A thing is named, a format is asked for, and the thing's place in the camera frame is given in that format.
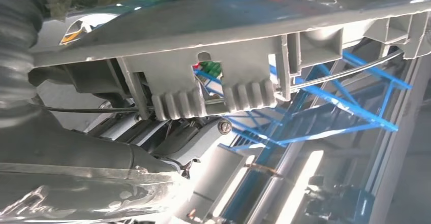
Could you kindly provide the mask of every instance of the mounting hole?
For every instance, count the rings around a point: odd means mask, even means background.
[[[198,61],[199,62],[212,61],[211,55],[208,52],[201,52],[198,54]]]

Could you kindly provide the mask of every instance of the metal pipe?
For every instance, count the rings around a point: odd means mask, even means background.
[[[292,85],[290,87],[290,90],[291,91],[296,91],[296,90],[299,90],[301,88],[305,88],[305,87],[308,87],[308,86],[311,86],[311,85],[316,85],[316,84],[320,84],[320,83],[323,83],[323,82],[331,81],[331,80],[334,80],[334,79],[346,77],[346,76],[349,76],[351,74],[358,73],[358,72],[364,71],[366,69],[369,69],[369,68],[378,66],[380,64],[383,64],[383,63],[385,63],[385,62],[387,62],[387,61],[389,61],[389,60],[391,60],[391,59],[393,59],[393,58],[401,55],[402,53],[403,53],[402,50],[397,50],[394,53],[391,53],[391,54],[389,54],[389,55],[387,55],[387,56],[385,56],[383,58],[377,59],[377,60],[375,60],[373,62],[370,62],[370,63],[368,63],[366,65],[362,65],[362,66],[359,66],[359,67],[348,69],[348,70],[345,70],[345,71],[342,71],[342,72],[339,72],[339,73],[336,73],[336,74],[332,74],[330,76],[325,76],[323,78],[313,79],[313,80],[310,80],[310,81],[307,81],[307,82],[304,82],[304,83]]]

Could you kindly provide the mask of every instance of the fluorescent light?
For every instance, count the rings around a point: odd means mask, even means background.
[[[295,183],[292,191],[287,198],[281,213],[277,219],[275,224],[290,224],[295,217],[296,212],[298,211],[299,205],[301,204],[302,199],[304,198],[304,191],[308,186],[310,177],[314,176],[317,171],[317,168],[320,164],[320,161],[323,157],[323,150],[313,151],[310,154],[309,159],[305,163],[304,168],[302,169],[301,174],[298,177],[298,180]]]
[[[254,159],[255,159],[255,156],[254,155],[250,155],[245,160],[245,164],[249,165],[249,164],[253,163]],[[214,211],[212,212],[212,215],[214,217],[219,217],[220,216],[220,214],[222,213],[222,211],[225,208],[226,204],[228,203],[228,201],[232,197],[233,193],[235,192],[236,188],[241,183],[242,179],[244,178],[245,174],[247,173],[247,169],[248,169],[247,167],[241,168],[238,171],[238,173],[236,174],[236,176],[233,178],[233,180],[230,183],[230,185],[228,186],[225,194],[222,196],[222,198],[220,199],[219,203],[217,204],[217,206],[214,208]]]

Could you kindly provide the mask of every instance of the bolt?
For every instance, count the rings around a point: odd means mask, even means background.
[[[230,133],[232,131],[232,123],[228,120],[221,120],[219,122],[219,132],[223,135]]]

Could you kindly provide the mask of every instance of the cable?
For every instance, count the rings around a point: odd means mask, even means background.
[[[110,108],[110,109],[69,109],[69,108],[57,108],[49,106],[41,106],[48,111],[56,112],[71,112],[71,113],[122,113],[122,112],[137,112],[138,108]]]
[[[389,55],[387,55],[385,57],[377,59],[377,60],[375,60],[373,62],[370,62],[370,63],[368,63],[366,65],[355,67],[355,68],[352,68],[352,69],[348,69],[348,70],[342,71],[340,73],[332,74],[332,75],[325,76],[325,77],[322,77],[322,78],[313,79],[313,80],[310,80],[310,81],[307,81],[307,82],[304,82],[304,83],[292,85],[290,87],[290,90],[291,91],[292,90],[298,90],[298,89],[305,88],[305,87],[308,87],[308,86],[311,86],[311,85],[316,85],[316,84],[319,84],[319,83],[323,83],[323,82],[335,80],[335,79],[338,79],[338,78],[342,78],[342,77],[345,77],[345,76],[349,76],[351,74],[358,73],[358,72],[361,72],[361,71],[366,70],[368,68],[372,68],[372,67],[378,66],[380,64],[383,64],[383,63],[385,63],[385,62],[387,62],[387,61],[389,61],[389,60],[391,60],[391,59],[393,59],[393,58],[401,55],[402,53],[403,53],[402,50],[397,50],[397,51],[395,51],[395,52],[393,52],[393,53],[391,53],[391,54],[389,54]]]

